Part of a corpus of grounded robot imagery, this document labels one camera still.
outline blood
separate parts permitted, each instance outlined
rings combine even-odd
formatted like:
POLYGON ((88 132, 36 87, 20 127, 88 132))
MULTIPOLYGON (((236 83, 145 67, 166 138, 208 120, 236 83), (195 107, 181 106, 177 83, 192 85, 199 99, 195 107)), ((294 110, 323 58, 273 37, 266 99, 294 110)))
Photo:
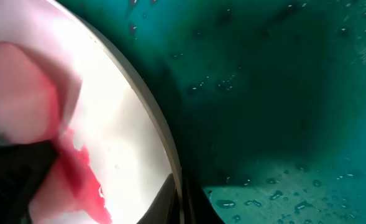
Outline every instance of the blood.
POLYGON ((73 146, 74 132, 70 129, 59 139, 54 140, 59 150, 64 175, 70 190, 83 209, 96 222, 100 224, 112 223, 111 216, 105 207, 105 199, 101 185, 89 166, 89 152, 86 146, 80 151, 73 146))

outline teal surface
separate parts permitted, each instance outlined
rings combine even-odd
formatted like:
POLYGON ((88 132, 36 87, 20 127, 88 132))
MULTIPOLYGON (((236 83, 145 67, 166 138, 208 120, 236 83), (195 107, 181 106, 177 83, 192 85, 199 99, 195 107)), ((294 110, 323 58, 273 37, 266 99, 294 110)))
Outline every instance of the teal surface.
POLYGON ((60 2, 137 69, 226 223, 366 224, 366 0, 60 2))

